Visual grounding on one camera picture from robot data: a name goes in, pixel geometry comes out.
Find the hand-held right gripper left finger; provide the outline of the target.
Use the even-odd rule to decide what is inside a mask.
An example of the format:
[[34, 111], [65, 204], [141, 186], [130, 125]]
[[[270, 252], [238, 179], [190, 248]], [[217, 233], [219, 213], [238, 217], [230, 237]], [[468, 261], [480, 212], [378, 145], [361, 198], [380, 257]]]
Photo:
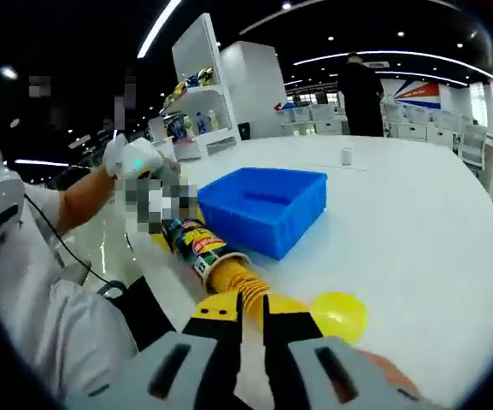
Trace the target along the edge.
[[243, 409], [234, 394], [242, 336], [242, 294], [208, 297], [181, 332], [168, 332], [125, 367], [100, 394], [100, 408]]

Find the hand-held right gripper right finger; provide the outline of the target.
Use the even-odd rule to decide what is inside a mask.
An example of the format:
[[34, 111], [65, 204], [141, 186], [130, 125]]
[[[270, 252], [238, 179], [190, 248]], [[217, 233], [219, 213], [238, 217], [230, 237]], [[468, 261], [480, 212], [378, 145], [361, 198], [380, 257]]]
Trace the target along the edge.
[[263, 296], [265, 370], [276, 409], [428, 409], [430, 402], [339, 337], [324, 337], [310, 312]]

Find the person's right hand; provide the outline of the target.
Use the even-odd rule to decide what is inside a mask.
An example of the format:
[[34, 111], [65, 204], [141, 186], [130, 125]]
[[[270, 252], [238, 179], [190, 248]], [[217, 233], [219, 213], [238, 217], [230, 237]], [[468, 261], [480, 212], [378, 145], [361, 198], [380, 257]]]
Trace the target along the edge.
[[357, 352], [365, 355], [371, 363], [383, 371], [386, 381], [389, 384], [394, 384], [405, 389], [409, 394], [415, 397], [421, 397], [419, 389], [414, 385], [412, 380], [408, 378], [397, 366], [390, 360], [366, 350], [357, 349]]

